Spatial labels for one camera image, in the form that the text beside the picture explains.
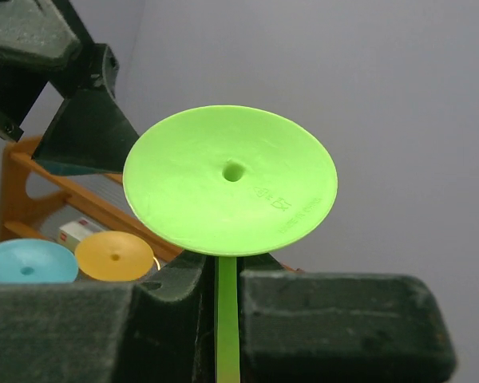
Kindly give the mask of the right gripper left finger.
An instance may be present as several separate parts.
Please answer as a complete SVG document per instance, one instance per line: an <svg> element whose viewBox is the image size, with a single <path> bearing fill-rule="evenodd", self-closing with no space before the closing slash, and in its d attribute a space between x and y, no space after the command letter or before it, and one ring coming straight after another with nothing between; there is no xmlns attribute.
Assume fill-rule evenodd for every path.
<svg viewBox="0 0 479 383"><path fill-rule="evenodd" d="M211 382L214 262L143 282L0 284L0 382Z"/></svg>

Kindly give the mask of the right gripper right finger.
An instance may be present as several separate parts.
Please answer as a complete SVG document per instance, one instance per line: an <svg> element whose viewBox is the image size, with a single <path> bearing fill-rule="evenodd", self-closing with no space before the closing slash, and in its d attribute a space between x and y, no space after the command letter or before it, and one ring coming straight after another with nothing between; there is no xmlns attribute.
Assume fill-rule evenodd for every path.
<svg viewBox="0 0 479 383"><path fill-rule="evenodd" d="M245 382L447 382L457 356L437 300L404 274L239 262Z"/></svg>

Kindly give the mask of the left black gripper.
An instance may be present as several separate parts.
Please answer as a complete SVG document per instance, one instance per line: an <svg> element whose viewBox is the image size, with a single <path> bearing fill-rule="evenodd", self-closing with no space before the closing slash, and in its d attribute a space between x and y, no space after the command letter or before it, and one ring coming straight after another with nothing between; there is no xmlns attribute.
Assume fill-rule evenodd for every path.
<svg viewBox="0 0 479 383"><path fill-rule="evenodd" d="M0 138L20 140L22 122L51 84L68 100L31 159L56 176L121 173L139 134L110 92L119 68L72 2L0 1ZM83 89L93 81L110 90Z"/></svg>

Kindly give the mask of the orange wine glass front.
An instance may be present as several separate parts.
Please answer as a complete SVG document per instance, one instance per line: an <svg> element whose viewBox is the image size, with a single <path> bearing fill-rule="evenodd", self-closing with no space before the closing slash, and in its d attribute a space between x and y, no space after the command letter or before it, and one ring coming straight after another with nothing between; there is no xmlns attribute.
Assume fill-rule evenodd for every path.
<svg viewBox="0 0 479 383"><path fill-rule="evenodd" d="M102 282L130 282L151 271L152 248L142 238L123 231L92 234L76 246L81 271Z"/></svg>

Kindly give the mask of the blue wine glass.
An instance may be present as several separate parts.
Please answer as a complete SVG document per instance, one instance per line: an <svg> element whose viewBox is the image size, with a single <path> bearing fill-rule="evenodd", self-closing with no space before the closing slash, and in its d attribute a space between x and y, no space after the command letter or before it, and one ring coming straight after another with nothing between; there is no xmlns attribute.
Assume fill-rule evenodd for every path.
<svg viewBox="0 0 479 383"><path fill-rule="evenodd" d="M42 239L0 242L0 283L71 283L79 266L73 253Z"/></svg>

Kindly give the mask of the green wine glass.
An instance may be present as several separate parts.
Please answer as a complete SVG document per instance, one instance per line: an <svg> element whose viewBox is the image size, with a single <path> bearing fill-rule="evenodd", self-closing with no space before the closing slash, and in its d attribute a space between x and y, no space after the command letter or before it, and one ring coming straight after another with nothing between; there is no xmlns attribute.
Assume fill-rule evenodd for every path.
<svg viewBox="0 0 479 383"><path fill-rule="evenodd" d="M238 266L299 241L338 191L331 155L308 131L260 109L211 105L147 130L123 170L125 197L153 233L216 260L216 380L240 380Z"/></svg>

